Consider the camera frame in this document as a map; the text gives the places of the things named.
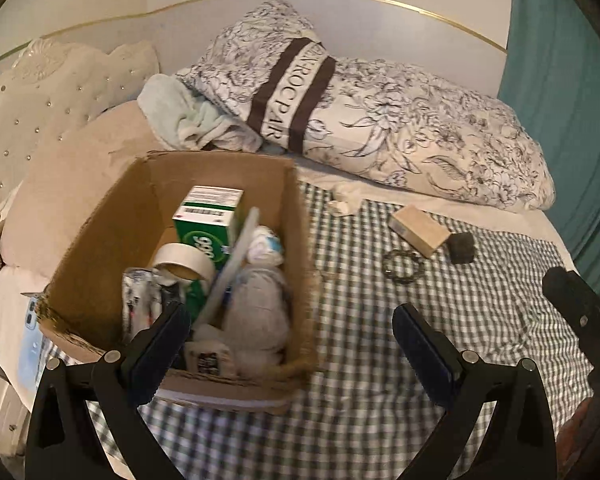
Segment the person hand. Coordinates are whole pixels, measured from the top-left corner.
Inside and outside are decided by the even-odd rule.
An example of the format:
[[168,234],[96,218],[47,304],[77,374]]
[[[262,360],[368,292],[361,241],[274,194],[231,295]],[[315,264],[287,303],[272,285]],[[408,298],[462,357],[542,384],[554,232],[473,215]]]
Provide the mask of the person hand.
[[556,458],[559,472],[562,472],[567,468],[568,460],[571,455],[577,451],[577,433],[585,419],[591,402],[592,398],[583,400],[568,422],[566,422],[558,432],[556,439]]

